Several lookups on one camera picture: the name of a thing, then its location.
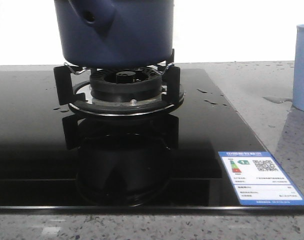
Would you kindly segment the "dark blue pot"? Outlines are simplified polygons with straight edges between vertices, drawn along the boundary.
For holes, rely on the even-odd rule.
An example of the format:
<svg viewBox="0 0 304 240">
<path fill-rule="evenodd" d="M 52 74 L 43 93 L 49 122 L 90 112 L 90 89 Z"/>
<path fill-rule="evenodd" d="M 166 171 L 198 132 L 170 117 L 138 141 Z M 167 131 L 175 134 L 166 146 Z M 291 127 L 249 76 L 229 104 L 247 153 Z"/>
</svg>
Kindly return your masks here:
<svg viewBox="0 0 304 240">
<path fill-rule="evenodd" d="M 99 69 L 154 65 L 172 55 L 172 0 L 54 1 L 63 57 Z"/>
</svg>

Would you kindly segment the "light blue ribbed cup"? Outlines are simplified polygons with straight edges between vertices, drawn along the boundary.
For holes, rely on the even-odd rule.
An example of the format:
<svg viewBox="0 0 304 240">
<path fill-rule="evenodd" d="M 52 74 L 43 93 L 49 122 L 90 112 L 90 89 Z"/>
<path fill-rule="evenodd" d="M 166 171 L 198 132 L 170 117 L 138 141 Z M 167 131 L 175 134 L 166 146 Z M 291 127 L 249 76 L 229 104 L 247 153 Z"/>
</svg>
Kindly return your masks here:
<svg viewBox="0 0 304 240">
<path fill-rule="evenodd" d="M 304 111 L 304 24 L 299 24 L 296 28 L 292 104 Z"/>
</svg>

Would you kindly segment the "black glass gas stove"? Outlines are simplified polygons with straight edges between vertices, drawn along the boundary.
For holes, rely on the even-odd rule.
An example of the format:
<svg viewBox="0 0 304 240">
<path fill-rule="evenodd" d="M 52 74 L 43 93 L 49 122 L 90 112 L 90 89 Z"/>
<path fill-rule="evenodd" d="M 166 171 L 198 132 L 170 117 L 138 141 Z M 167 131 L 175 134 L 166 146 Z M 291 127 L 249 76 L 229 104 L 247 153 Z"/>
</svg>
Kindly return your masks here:
<svg viewBox="0 0 304 240">
<path fill-rule="evenodd" d="M 0 71 L 0 213 L 304 214 L 241 205 L 219 152 L 268 152 L 202 69 L 157 117 L 82 119 L 52 71 Z"/>
</svg>

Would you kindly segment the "blue energy label sticker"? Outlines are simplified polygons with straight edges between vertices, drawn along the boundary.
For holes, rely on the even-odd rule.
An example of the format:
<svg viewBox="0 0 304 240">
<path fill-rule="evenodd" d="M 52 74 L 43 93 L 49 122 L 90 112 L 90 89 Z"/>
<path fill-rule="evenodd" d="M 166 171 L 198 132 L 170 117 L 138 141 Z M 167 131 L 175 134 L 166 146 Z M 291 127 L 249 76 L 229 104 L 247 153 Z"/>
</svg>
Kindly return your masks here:
<svg viewBox="0 0 304 240">
<path fill-rule="evenodd" d="M 220 151 L 243 206 L 304 206 L 304 196 L 268 151 Z"/>
</svg>

